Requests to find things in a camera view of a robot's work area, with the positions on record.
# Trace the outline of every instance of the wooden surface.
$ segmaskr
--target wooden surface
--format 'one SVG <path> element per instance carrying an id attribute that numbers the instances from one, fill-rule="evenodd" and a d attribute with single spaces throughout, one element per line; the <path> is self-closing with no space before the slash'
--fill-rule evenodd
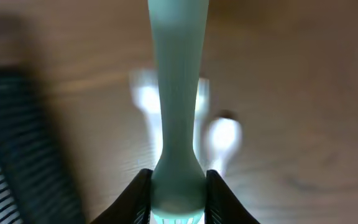
<path id="1" fill-rule="evenodd" d="M 127 75 L 152 67 L 147 2 L 0 0 L 26 15 L 92 219 L 152 153 Z M 358 1 L 211 0 L 209 120 L 233 110 L 244 145 L 226 182 L 266 224 L 358 223 Z"/>

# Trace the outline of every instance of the pale green stick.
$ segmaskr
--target pale green stick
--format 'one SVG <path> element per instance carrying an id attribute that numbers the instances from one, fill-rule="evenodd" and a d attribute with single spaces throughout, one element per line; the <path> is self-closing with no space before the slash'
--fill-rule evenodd
<path id="1" fill-rule="evenodd" d="M 162 218 L 190 218 L 203 211 L 206 200 L 193 125 L 208 0 L 149 0 L 149 12 L 163 132 L 152 210 Z"/>

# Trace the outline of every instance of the blurry object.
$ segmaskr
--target blurry object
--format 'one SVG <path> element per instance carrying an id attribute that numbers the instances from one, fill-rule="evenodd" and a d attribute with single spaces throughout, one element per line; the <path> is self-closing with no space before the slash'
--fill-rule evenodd
<path id="1" fill-rule="evenodd" d="M 201 159 L 201 127 L 209 112 L 209 80 L 200 78 L 198 80 L 196 110 L 194 117 L 193 149 L 197 160 Z"/>
<path id="2" fill-rule="evenodd" d="M 85 223 L 39 87 L 25 62 L 24 21 L 0 14 L 0 223 Z"/>
<path id="3" fill-rule="evenodd" d="M 211 163 L 210 169 L 224 176 L 227 163 L 241 146 L 241 137 L 241 125 L 229 111 L 224 111 L 209 125 L 209 136 L 206 141 Z"/>
<path id="4" fill-rule="evenodd" d="M 153 70 L 140 70 L 130 75 L 132 100 L 145 118 L 152 145 L 153 167 L 162 152 L 162 124 L 157 74 Z"/>

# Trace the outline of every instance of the black ribbed object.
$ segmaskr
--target black ribbed object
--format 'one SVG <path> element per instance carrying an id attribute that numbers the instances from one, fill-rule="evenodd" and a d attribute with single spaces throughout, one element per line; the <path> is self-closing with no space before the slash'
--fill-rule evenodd
<path id="1" fill-rule="evenodd" d="M 0 223 L 85 223 L 59 143 L 24 74 L 0 68 Z"/>
<path id="2" fill-rule="evenodd" d="M 222 177 L 215 170 L 206 173 L 207 202 L 205 207 L 206 223 L 259 224 L 241 205 Z"/>

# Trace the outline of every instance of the white light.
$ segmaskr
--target white light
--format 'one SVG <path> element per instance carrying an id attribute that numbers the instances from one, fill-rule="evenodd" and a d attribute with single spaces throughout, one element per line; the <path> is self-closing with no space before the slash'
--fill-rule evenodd
<path id="1" fill-rule="evenodd" d="M 150 120 L 152 126 L 152 135 L 154 138 L 154 164 L 153 166 L 157 165 L 157 162 L 160 160 L 161 153 L 162 153 L 162 124 L 161 124 L 161 116 L 159 119 L 152 119 Z"/>
<path id="2" fill-rule="evenodd" d="M 240 126 L 237 121 L 219 118 L 211 124 L 211 141 L 215 150 L 227 151 L 239 142 Z"/>
<path id="3" fill-rule="evenodd" d="M 211 123 L 208 138 L 210 169 L 216 170 L 222 177 L 227 162 L 240 147 L 241 134 L 240 124 L 233 119 L 219 118 Z"/>
<path id="4" fill-rule="evenodd" d="M 204 105 L 204 97 L 200 96 L 198 93 L 197 93 L 197 97 L 196 97 L 196 114 L 197 112 L 201 111 L 201 110 L 204 110 L 205 108 L 205 105 Z"/>
<path id="5" fill-rule="evenodd" d="M 158 88 L 151 86 L 142 87 L 139 89 L 140 106 L 148 113 L 161 113 L 160 97 L 158 95 Z"/>

